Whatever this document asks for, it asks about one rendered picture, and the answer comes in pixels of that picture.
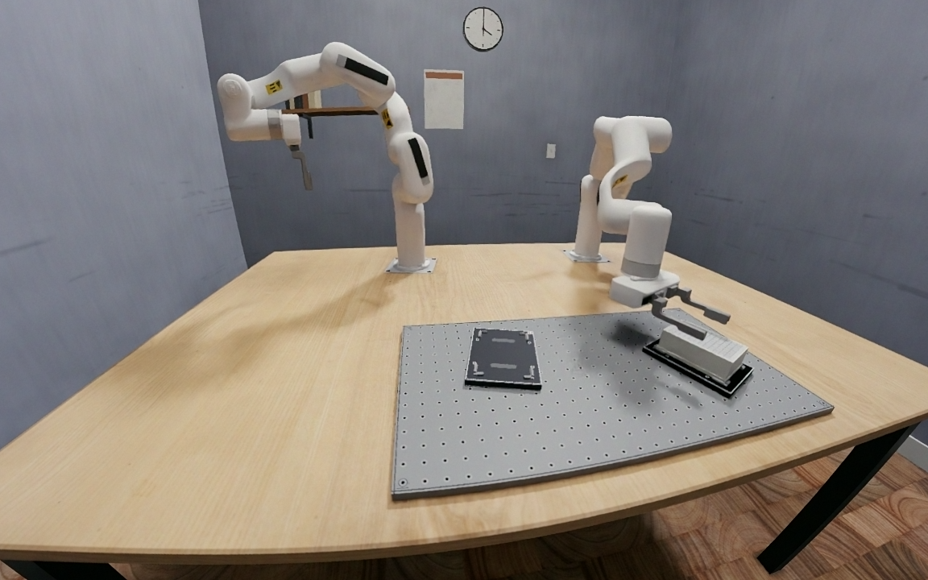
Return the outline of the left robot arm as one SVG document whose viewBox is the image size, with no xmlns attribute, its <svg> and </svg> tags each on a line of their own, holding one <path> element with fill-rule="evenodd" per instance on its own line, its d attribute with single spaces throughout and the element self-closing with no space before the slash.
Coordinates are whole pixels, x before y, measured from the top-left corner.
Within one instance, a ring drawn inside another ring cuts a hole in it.
<svg viewBox="0 0 928 580">
<path fill-rule="evenodd" d="M 658 278 L 673 214 L 659 203 L 625 198 L 633 181 L 651 170 L 649 153 L 664 153 L 670 146 L 673 128 L 663 118 L 628 115 L 600 117 L 593 132 L 595 150 L 590 175 L 581 181 L 577 242 L 570 255 L 603 259 L 598 253 L 603 231 L 626 234 L 622 271 L 637 278 Z"/>
</svg>

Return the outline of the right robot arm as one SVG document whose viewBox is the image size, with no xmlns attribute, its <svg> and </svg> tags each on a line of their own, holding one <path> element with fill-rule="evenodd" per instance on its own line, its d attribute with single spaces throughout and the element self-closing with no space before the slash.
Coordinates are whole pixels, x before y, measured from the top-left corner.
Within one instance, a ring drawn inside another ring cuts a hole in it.
<svg viewBox="0 0 928 580">
<path fill-rule="evenodd" d="M 349 45 L 329 43 L 323 54 L 285 61 L 268 76 L 253 81 L 226 74 L 217 83 L 217 95 L 227 135 L 233 142 L 283 139 L 279 110 L 261 109 L 345 82 L 358 90 L 361 102 L 379 114 L 390 161 L 400 168 L 391 182 L 398 255 L 394 268 L 417 271 L 430 267 L 423 206 L 433 194 L 429 149 L 423 137 L 413 133 L 408 107 L 382 65 Z"/>
</svg>

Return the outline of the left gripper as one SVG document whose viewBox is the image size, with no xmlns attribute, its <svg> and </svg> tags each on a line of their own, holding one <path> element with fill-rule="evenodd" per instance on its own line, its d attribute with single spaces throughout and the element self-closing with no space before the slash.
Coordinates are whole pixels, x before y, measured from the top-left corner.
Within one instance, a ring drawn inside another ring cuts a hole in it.
<svg viewBox="0 0 928 580">
<path fill-rule="evenodd" d="M 682 333 L 692 335 L 692 337 L 704 341 L 707 331 L 662 312 L 662 309 L 667 307 L 668 300 L 675 297 L 675 295 L 679 296 L 684 304 L 691 305 L 691 307 L 704 311 L 703 316 L 710 318 L 712 321 L 717 321 L 724 325 L 727 325 L 727 322 L 730 321 L 731 313 L 725 313 L 718 309 L 707 307 L 707 305 L 701 304 L 701 302 L 691 300 L 692 289 L 680 288 L 680 286 L 678 286 L 680 285 L 680 276 L 678 275 L 670 274 L 670 272 L 662 271 L 662 269 L 660 269 L 658 278 L 637 278 L 637 276 L 625 274 L 622 269 L 621 272 L 624 274 L 623 276 L 614 278 L 611 281 L 609 298 L 616 302 L 621 302 L 622 305 L 626 305 L 626 307 L 633 309 L 647 307 L 647 305 L 651 304 L 651 312 L 655 318 L 675 325 Z M 667 300 L 665 298 L 667 298 Z"/>
</svg>

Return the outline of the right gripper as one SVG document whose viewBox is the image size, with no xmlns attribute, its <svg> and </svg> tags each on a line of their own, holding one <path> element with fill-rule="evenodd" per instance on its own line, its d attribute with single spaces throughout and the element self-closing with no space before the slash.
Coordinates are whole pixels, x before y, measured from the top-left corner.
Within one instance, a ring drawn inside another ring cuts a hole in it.
<svg viewBox="0 0 928 580">
<path fill-rule="evenodd" d="M 281 114 L 281 110 L 279 110 L 279 113 L 281 137 L 283 137 L 287 146 L 290 147 L 293 159 L 300 159 L 302 162 L 305 190 L 313 190 L 312 173 L 307 172 L 305 154 L 300 151 L 301 137 L 299 115 Z"/>
</svg>

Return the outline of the black rectangular plate nest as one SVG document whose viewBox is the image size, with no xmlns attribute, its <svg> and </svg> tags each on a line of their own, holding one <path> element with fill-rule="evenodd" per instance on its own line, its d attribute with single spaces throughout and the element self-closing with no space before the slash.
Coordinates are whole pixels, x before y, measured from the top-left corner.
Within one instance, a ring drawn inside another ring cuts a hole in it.
<svg viewBox="0 0 928 580">
<path fill-rule="evenodd" d="M 541 390 L 533 331 L 474 328 L 465 384 Z"/>
<path fill-rule="evenodd" d="M 713 392 L 718 392 L 719 394 L 722 394 L 722 396 L 727 397 L 727 399 L 730 399 L 731 394 L 736 392 L 738 387 L 743 384 L 745 379 L 750 377 L 752 370 L 754 370 L 754 368 L 743 363 L 743 366 L 738 368 L 738 371 L 730 379 L 727 379 L 727 382 L 725 383 L 721 379 L 710 377 L 709 375 L 706 375 L 706 372 L 701 372 L 697 370 L 697 368 L 687 366 L 684 361 L 680 361 L 676 358 L 673 358 L 673 356 L 666 354 L 665 351 L 658 348 L 660 339 L 661 338 L 655 339 L 654 342 L 650 342 L 647 346 L 642 346 L 642 352 L 648 354 L 652 358 L 658 359 L 661 361 L 661 363 L 665 363 L 666 366 L 675 368 L 675 370 L 682 372 L 682 374 L 686 375 L 686 377 L 695 379 L 695 381 L 699 382 L 700 384 L 703 384 L 706 387 L 710 387 Z"/>
</svg>

